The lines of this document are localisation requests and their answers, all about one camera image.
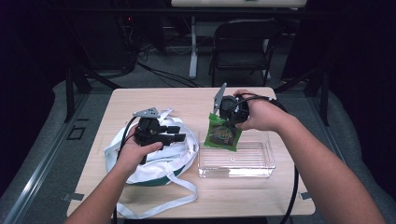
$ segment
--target table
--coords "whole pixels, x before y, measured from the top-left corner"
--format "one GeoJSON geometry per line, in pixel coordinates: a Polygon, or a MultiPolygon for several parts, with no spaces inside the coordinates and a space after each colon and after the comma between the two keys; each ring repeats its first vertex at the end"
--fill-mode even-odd
{"type": "MultiPolygon", "coordinates": [[[[306,0],[172,0],[172,7],[305,7],[306,0]]],[[[197,74],[195,17],[191,17],[190,78],[197,74]]]]}
{"type": "MultiPolygon", "coordinates": [[[[249,88],[258,94],[275,97],[270,88],[249,88]]],[[[171,114],[183,120],[186,126],[198,133],[207,130],[208,115],[213,110],[213,97],[219,89],[118,89],[113,91],[103,120],[93,141],[90,155],[82,171],[76,193],[86,198],[106,175],[104,150],[115,134],[131,119],[135,111],[155,106],[158,110],[172,107],[171,114]]],[[[225,95],[234,93],[228,88],[225,95]]],[[[276,168],[269,178],[201,178],[197,159],[191,168],[180,176],[198,188],[198,199],[192,203],[164,211],[155,218],[193,217],[264,217],[283,216],[289,205],[293,188],[293,162],[285,145],[276,133],[269,133],[276,168]]],[[[300,180],[299,192],[306,192],[300,180]]],[[[142,213],[161,203],[189,195],[176,184],[160,187],[125,186],[120,202],[142,213]]],[[[67,210],[70,215],[80,204],[72,201],[67,210]]],[[[310,215],[315,211],[312,201],[297,197],[292,215],[310,215]]]]}

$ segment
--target dark floor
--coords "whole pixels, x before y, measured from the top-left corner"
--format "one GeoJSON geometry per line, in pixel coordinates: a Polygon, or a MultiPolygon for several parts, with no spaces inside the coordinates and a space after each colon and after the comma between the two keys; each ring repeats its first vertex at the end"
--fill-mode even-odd
{"type": "MultiPolygon", "coordinates": [[[[279,42],[268,86],[276,88],[282,84],[283,65],[292,43],[292,35],[285,35],[279,42]]],[[[139,62],[151,68],[174,73],[188,78],[191,52],[188,48],[169,46],[164,56],[156,50],[141,55],[139,62]]],[[[199,47],[197,78],[195,83],[209,87],[211,77],[207,74],[210,49],[199,47]]],[[[113,74],[101,71],[101,75],[113,74]]],[[[180,83],[160,79],[158,75],[136,66],[128,75],[110,79],[124,88],[168,88],[170,85],[184,87],[180,83]]],[[[230,86],[260,86],[261,74],[246,77],[231,74],[219,75],[218,84],[227,82],[230,86]]],[[[91,94],[76,94],[77,109],[75,116],[67,124],[63,123],[65,106],[64,83],[54,88],[56,99],[40,135],[32,147],[22,168],[0,200],[0,220],[17,223],[60,223],[66,219],[68,202],[62,201],[65,193],[74,192],[93,138],[105,112],[111,89],[97,80],[90,79],[93,87],[91,94]],[[80,141],[69,141],[67,135],[74,125],[84,126],[85,133],[80,141]],[[37,185],[29,185],[37,180],[37,185]]],[[[302,123],[322,142],[337,153],[358,175],[363,184],[375,198],[388,223],[396,223],[395,202],[375,183],[367,167],[361,162],[359,139],[347,113],[338,99],[331,94],[329,98],[330,127],[325,127],[318,118],[318,100],[307,99],[302,94],[304,83],[298,84],[287,92],[278,95],[281,103],[298,117],[302,123]]],[[[268,217],[268,223],[278,223],[282,217],[268,217]]],[[[133,223],[266,223],[262,217],[225,218],[225,219],[179,219],[179,220],[134,220],[133,223]]],[[[312,216],[293,217],[294,223],[325,223],[320,212],[312,216]]]]}

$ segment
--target snack package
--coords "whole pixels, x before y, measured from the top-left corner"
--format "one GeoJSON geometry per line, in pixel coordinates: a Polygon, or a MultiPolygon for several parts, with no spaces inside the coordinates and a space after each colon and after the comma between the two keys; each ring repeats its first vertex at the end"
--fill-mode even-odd
{"type": "Polygon", "coordinates": [[[237,129],[227,120],[221,119],[216,114],[209,115],[209,129],[205,138],[206,147],[222,147],[231,151],[236,151],[239,137],[242,130],[237,129]]]}

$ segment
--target person's left hand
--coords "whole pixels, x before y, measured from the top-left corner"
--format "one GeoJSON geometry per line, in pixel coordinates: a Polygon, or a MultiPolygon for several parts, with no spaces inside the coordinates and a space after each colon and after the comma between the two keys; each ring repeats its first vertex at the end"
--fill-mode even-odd
{"type": "Polygon", "coordinates": [[[126,174],[132,175],[136,171],[137,165],[143,160],[143,157],[159,150],[162,146],[162,142],[153,143],[148,146],[141,147],[134,140],[134,136],[131,136],[135,132],[136,126],[132,127],[128,133],[125,145],[122,148],[119,159],[117,160],[116,166],[122,171],[127,172],[126,174]]]}

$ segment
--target wrist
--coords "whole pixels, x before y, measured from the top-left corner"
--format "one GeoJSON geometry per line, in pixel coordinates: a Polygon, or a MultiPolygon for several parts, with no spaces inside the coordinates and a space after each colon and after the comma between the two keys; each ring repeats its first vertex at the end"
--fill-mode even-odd
{"type": "Polygon", "coordinates": [[[134,173],[133,170],[122,165],[120,162],[116,162],[113,169],[111,169],[111,172],[115,173],[115,175],[119,176],[120,178],[124,179],[125,181],[129,178],[129,176],[131,174],[134,173]]]}
{"type": "Polygon", "coordinates": [[[294,126],[295,122],[299,122],[299,120],[297,120],[297,118],[295,118],[293,115],[285,113],[282,118],[279,118],[277,124],[274,127],[274,132],[281,134],[291,126],[294,126]]]}

